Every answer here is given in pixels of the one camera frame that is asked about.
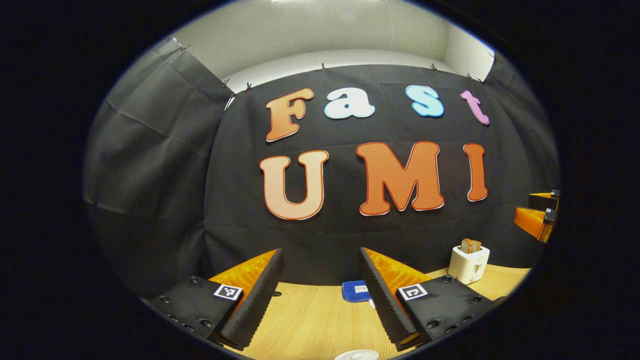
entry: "wooden table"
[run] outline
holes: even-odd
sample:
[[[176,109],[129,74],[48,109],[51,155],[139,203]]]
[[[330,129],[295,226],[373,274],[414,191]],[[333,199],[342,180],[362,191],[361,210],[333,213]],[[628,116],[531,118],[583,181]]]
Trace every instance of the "wooden table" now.
[[[528,268],[487,265],[483,278],[470,284],[490,300],[511,293],[527,275]],[[432,278],[447,269],[430,272]],[[380,360],[413,350],[398,352],[369,302],[347,302],[342,286],[278,284],[280,297],[273,297],[242,355],[256,360],[333,360],[351,350],[374,350]]]

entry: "gray fabric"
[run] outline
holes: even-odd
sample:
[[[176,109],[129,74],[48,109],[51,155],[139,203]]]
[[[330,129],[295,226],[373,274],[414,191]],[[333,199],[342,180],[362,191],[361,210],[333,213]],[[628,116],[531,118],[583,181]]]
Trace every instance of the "gray fabric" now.
[[[231,95],[167,38],[118,80],[95,117],[83,195],[105,255],[138,295],[211,274],[202,199],[212,141]]]
[[[539,189],[545,189],[545,186],[560,189],[560,157],[548,115],[515,66],[502,54],[496,53],[495,56],[498,60],[494,60],[484,81],[486,89],[512,120],[522,145],[526,149],[535,149],[527,155],[531,166],[538,171],[532,178],[533,185]],[[547,188],[543,192],[550,191],[551,188]]]

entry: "blue towel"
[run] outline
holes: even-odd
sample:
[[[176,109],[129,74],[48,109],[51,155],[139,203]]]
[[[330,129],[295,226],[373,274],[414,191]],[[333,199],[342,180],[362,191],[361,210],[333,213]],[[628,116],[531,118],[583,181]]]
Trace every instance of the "blue towel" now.
[[[361,302],[371,299],[371,295],[364,280],[347,281],[342,283],[342,298],[348,302]]]

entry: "letter s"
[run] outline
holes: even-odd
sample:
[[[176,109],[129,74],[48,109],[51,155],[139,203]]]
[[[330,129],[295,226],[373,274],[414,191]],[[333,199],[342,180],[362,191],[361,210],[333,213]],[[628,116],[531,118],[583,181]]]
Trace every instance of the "letter s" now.
[[[440,117],[444,114],[444,106],[438,100],[438,93],[428,86],[410,85],[406,95],[415,101],[412,108],[422,117]]]

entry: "wrinkled fabric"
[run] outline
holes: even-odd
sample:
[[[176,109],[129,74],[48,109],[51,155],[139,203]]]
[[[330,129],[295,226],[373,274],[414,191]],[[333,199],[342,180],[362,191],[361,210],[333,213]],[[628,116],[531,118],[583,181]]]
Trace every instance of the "wrinkled fabric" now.
[[[111,89],[93,122],[83,174],[105,256],[140,296],[212,275],[204,240],[211,145],[232,92],[168,38]]]

